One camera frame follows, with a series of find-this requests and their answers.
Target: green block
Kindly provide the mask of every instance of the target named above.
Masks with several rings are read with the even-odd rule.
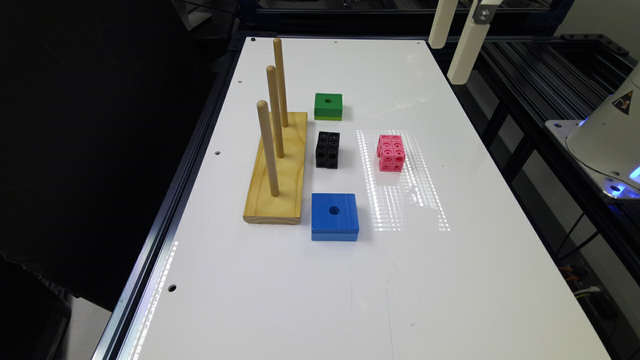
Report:
[[[342,120],[342,94],[316,94],[313,115],[317,120]]]
[[[337,117],[337,116],[316,116],[315,118],[316,120],[337,120],[337,121],[342,120],[342,117]]]

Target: blue block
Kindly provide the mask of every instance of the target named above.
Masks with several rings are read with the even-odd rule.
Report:
[[[311,195],[311,240],[356,241],[359,231],[354,194]]]
[[[358,240],[358,233],[354,233],[354,234],[311,233],[311,240],[313,241],[356,241]]]

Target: pink cube with studs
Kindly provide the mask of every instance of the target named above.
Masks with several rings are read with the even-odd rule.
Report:
[[[380,171],[401,172],[407,158],[400,135],[380,135],[376,154],[380,158]]]

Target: black lego-like block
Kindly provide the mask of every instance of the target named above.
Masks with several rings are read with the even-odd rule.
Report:
[[[337,169],[340,133],[320,131],[316,145],[316,167]]]

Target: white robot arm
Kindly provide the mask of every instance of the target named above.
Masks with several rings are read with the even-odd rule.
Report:
[[[569,135],[566,144],[583,165],[640,191],[638,84],[640,67]]]
[[[493,15],[502,1],[475,0],[473,2],[447,73],[451,84],[462,85],[469,79],[473,64],[478,58],[482,43],[489,32],[489,27],[491,27]],[[440,0],[438,2],[436,16],[429,34],[429,45],[432,48],[440,49],[444,46],[457,3],[457,0]]]

